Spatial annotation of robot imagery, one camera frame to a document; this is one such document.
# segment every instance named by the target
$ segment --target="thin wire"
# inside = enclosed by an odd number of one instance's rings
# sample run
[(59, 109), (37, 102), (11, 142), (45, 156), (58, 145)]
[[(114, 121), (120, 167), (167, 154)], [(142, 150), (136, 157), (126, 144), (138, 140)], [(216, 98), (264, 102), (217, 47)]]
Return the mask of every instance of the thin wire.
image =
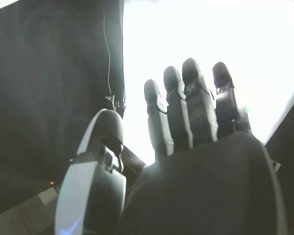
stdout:
[(110, 87), (110, 65), (111, 65), (111, 56), (110, 56), (110, 50), (109, 50), (109, 46), (107, 43), (107, 38), (106, 38), (106, 31), (105, 31), (105, 23), (106, 23), (106, 15), (104, 13), (103, 10), (103, 4), (102, 4), (102, 0), (100, 0), (101, 2), (101, 9), (102, 9), (102, 13), (103, 13), (103, 34), (104, 34), (104, 40), (106, 42), (106, 46), (107, 46), (107, 50), (108, 50), (108, 54), (109, 54), (109, 67), (108, 67), (108, 87), (109, 87), (109, 92), (111, 93), (111, 87)]

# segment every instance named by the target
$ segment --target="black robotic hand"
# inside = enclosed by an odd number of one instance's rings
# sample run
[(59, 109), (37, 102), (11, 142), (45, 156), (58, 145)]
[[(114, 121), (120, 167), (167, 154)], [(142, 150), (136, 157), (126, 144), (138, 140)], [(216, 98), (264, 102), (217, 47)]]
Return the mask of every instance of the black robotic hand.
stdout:
[(132, 189), (118, 234), (287, 234), (270, 158), (226, 66), (213, 67), (216, 110), (193, 59), (182, 76), (174, 67), (164, 72), (167, 110), (157, 84), (145, 84), (156, 162)]

